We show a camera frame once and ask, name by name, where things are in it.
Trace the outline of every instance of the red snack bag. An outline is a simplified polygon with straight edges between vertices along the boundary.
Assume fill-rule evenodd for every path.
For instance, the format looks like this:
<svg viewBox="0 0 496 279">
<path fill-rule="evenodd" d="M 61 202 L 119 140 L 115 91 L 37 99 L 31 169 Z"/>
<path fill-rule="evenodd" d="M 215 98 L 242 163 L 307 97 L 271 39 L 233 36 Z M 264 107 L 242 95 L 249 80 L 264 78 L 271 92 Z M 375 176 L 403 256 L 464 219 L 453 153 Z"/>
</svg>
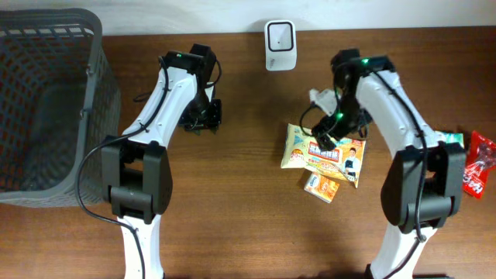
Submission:
<svg viewBox="0 0 496 279">
<path fill-rule="evenodd" d="M 489 171 L 496 167 L 496 144 L 473 131 L 470 153 L 463 174 L 463 189 L 475 198 L 481 198 Z"/>
</svg>

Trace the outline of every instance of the wooden surface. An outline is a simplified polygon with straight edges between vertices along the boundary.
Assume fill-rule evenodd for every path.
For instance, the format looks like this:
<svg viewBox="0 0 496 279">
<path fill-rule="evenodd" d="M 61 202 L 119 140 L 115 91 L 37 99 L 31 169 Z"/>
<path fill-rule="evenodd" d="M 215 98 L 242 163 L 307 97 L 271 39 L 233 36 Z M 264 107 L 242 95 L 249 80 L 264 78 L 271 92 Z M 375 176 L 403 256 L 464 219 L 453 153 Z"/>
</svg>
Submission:
<svg viewBox="0 0 496 279">
<path fill-rule="evenodd" d="M 332 84 L 329 60 L 340 49 L 388 54 L 432 128 L 476 129 L 496 140 L 495 28 L 299 32 L 297 40 L 296 68 L 272 73 L 261 33 L 104 38 L 122 90 L 121 131 L 143 105 L 132 97 L 157 81 L 158 55 L 203 43 L 222 62 L 221 129 L 201 136 L 178 129 L 169 146 L 174 192 L 160 255 L 170 276 L 336 276 L 362 273 L 375 257 L 386 228 L 379 194 L 391 164 L 375 125 L 360 187 L 343 183 L 330 205 L 302 190 L 304 170 L 280 169 L 286 125 L 307 108 L 310 88 Z M 91 209 L 110 213 L 108 205 Z M 415 272 L 494 278 L 495 209 L 492 174 L 481 200 L 463 194 L 460 212 L 429 241 Z M 120 228 L 79 208 L 0 205 L 0 220 L 2 278 L 123 277 Z"/>
</svg>

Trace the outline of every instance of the robotic arm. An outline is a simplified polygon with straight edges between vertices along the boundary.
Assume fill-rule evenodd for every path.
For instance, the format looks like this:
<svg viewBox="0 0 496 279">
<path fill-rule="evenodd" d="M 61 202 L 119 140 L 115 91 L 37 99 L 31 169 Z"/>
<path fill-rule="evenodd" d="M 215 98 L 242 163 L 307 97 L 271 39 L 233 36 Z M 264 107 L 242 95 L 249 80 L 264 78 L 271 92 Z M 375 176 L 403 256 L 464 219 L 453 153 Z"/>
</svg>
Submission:
<svg viewBox="0 0 496 279">
<path fill-rule="evenodd" d="M 360 58 L 358 50 L 341 50 L 331 66 L 335 90 L 343 94 L 311 92 L 328 114 L 312 135 L 321 150 L 332 150 L 331 137 L 340 140 L 375 120 L 393 164 L 381 191 L 386 235 L 366 277 L 411 278 L 426 241 L 460 207 L 465 151 L 458 143 L 444 143 L 425 123 L 387 57 Z M 434 176 L 425 179 L 427 170 Z"/>
<path fill-rule="evenodd" d="M 195 44 L 189 53 L 171 51 L 159 61 L 157 85 L 142 112 L 123 133 L 132 136 L 102 148 L 104 199 L 112 204 L 118 221 L 137 234 L 138 243 L 122 227 L 125 279 L 144 277 L 141 256 L 146 279 L 164 277 L 159 253 L 160 217 L 171 199 L 167 146 L 175 127 L 215 132 L 222 117 L 221 102 L 214 99 L 215 82 L 208 82 L 215 62 L 219 64 L 210 47 Z M 143 162 L 143 171 L 126 167 L 134 160 Z"/>
</svg>

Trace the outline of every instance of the white plug-in device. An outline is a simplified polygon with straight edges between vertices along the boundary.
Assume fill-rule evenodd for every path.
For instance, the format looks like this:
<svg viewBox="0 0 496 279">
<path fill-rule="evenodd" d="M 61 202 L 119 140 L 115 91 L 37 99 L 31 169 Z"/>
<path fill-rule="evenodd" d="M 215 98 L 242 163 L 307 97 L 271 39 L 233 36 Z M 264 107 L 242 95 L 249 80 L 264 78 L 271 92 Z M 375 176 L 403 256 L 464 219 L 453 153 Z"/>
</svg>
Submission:
<svg viewBox="0 0 496 279">
<path fill-rule="evenodd" d="M 291 20 L 272 20 L 265 24 L 265 68 L 287 71 L 296 66 L 296 31 Z"/>
</svg>

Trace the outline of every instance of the gray plastic basket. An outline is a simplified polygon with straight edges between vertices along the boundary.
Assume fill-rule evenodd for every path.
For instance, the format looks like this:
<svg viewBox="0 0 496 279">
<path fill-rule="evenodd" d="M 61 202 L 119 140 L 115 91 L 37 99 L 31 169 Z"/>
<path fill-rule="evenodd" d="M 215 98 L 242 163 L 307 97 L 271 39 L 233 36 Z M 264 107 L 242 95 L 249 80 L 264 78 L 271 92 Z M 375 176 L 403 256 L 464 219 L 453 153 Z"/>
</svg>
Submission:
<svg viewBox="0 0 496 279">
<path fill-rule="evenodd" d="M 0 202 L 76 205 L 82 157 L 117 133 L 120 91 L 102 50 L 102 24 L 84 9 L 0 12 Z M 101 158 L 81 195 L 101 201 Z"/>
</svg>

